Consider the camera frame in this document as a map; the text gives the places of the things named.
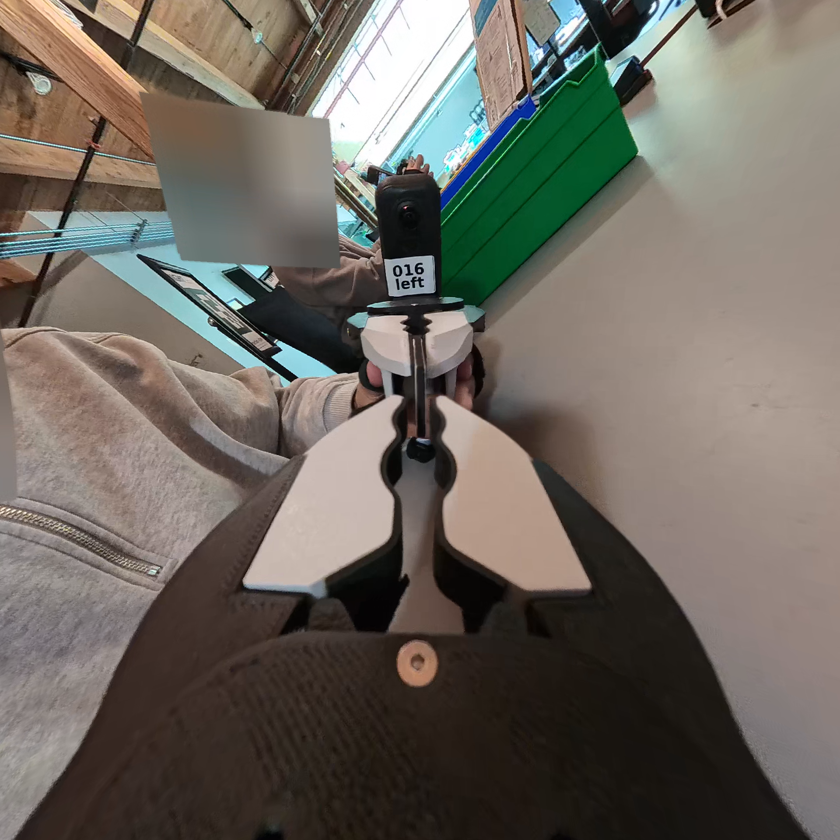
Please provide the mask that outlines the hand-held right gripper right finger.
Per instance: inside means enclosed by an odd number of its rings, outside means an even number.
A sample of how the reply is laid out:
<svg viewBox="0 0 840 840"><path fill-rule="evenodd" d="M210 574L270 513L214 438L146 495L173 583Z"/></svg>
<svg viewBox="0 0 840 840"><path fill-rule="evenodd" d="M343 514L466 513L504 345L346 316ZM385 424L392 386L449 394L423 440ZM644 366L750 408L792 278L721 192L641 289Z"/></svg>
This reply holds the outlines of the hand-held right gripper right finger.
<svg viewBox="0 0 840 840"><path fill-rule="evenodd" d="M436 547L510 599L580 597L592 583L529 454L444 395L430 410Z"/></svg>

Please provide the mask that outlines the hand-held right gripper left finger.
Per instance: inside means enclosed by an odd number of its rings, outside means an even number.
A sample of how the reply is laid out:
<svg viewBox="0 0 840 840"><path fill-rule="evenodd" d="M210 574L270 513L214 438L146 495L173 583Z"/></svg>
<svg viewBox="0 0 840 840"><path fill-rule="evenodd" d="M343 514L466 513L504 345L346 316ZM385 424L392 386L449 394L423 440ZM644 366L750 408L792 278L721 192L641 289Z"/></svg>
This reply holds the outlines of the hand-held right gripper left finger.
<svg viewBox="0 0 840 840"><path fill-rule="evenodd" d="M402 437L388 396L338 426L303 457L242 584L251 592L317 599L397 537L399 516L387 459Z"/></svg>

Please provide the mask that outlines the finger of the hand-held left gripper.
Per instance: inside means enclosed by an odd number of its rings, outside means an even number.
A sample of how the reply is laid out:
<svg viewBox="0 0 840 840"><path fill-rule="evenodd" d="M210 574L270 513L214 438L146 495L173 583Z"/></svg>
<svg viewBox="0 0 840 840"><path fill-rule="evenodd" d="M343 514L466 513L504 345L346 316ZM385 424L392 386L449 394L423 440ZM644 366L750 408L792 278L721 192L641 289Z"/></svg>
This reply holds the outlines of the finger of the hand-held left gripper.
<svg viewBox="0 0 840 840"><path fill-rule="evenodd" d="M364 357L382 373L386 396L413 396L415 360L408 317L368 317L361 332Z"/></svg>
<svg viewBox="0 0 840 840"><path fill-rule="evenodd" d="M471 355L474 330L466 315L426 315L425 375L429 382L444 378L447 395L456 392L457 370Z"/></svg>

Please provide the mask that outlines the green plastic bin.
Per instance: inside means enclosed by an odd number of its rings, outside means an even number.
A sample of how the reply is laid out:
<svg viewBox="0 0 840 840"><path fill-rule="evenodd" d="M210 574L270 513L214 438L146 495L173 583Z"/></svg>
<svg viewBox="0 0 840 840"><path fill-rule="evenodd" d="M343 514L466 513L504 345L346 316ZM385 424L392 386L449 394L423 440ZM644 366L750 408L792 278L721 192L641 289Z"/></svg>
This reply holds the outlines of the green plastic bin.
<svg viewBox="0 0 840 840"><path fill-rule="evenodd" d="M442 208L443 294L482 303L637 153L597 46Z"/></svg>

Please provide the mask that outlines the person's left forearm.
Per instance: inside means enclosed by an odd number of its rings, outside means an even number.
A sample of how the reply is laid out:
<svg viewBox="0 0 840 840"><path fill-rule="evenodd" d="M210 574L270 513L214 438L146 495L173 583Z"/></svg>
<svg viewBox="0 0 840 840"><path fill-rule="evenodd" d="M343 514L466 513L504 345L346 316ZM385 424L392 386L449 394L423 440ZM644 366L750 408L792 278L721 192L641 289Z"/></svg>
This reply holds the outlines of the person's left forearm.
<svg viewBox="0 0 840 840"><path fill-rule="evenodd" d="M277 387L277 454L286 458L302 455L345 423L354 409L359 384L357 374L335 374Z"/></svg>

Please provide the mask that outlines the person's left hand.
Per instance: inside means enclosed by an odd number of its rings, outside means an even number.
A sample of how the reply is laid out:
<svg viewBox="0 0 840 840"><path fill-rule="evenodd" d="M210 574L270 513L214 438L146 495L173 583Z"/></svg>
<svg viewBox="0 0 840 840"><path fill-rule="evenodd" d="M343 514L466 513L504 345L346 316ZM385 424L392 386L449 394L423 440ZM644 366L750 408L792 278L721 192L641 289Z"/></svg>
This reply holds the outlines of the person's left hand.
<svg viewBox="0 0 840 840"><path fill-rule="evenodd" d="M366 361L360 368L359 384L353 393L352 412L359 413L378 403L384 396L382 371L372 362ZM468 357L456 371L455 402L471 410L476 395L474 361Z"/></svg>

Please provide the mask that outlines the blue plastic bin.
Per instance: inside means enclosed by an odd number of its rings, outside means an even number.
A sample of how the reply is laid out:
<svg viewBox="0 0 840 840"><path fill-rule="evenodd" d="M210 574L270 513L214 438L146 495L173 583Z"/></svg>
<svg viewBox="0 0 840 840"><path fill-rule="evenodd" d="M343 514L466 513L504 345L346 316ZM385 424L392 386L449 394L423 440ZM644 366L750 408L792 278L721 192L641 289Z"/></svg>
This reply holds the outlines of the blue plastic bin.
<svg viewBox="0 0 840 840"><path fill-rule="evenodd" d="M460 166L454 177L441 191L441 210L454 200L469 178L490 157L490 154L508 136L513 127L521 120L528 120L536 112L538 104L532 96L520 100L516 107L500 121L498 126L481 142L468 160Z"/></svg>

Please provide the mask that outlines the black framed marker board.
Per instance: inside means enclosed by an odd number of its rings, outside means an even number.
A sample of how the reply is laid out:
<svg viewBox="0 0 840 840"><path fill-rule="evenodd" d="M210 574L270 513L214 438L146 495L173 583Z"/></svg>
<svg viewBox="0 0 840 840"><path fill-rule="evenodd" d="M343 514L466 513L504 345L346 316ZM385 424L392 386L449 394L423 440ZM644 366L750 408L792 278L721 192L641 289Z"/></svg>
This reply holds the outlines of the black framed marker board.
<svg viewBox="0 0 840 840"><path fill-rule="evenodd" d="M277 356L281 352L278 343L270 340L257 327L228 306L218 295L207 288L199 279L184 268L138 255L138 259L153 272L177 289L193 305L202 310L210 326L237 344L239 348L253 356L270 370L289 382L299 379L299 375L281 364Z"/></svg>

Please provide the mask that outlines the cardboard instruction board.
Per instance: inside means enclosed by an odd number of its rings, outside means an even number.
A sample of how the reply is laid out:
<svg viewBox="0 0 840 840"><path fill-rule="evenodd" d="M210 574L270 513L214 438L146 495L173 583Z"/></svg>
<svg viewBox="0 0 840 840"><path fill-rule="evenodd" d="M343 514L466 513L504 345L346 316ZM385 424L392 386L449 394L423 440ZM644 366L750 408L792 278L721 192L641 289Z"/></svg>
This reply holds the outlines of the cardboard instruction board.
<svg viewBox="0 0 840 840"><path fill-rule="evenodd" d="M532 92L527 32L519 1L469 1L476 71L489 131Z"/></svg>

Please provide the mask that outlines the small black box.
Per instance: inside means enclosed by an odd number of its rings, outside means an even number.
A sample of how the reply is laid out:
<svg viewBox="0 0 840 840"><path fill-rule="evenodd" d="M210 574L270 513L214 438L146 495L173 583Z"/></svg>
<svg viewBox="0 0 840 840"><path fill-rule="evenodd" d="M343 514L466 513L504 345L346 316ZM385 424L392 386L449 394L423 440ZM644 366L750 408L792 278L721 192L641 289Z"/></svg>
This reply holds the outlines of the small black box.
<svg viewBox="0 0 840 840"><path fill-rule="evenodd" d="M653 81L652 72L636 56L622 61L610 74L610 83L622 108Z"/></svg>

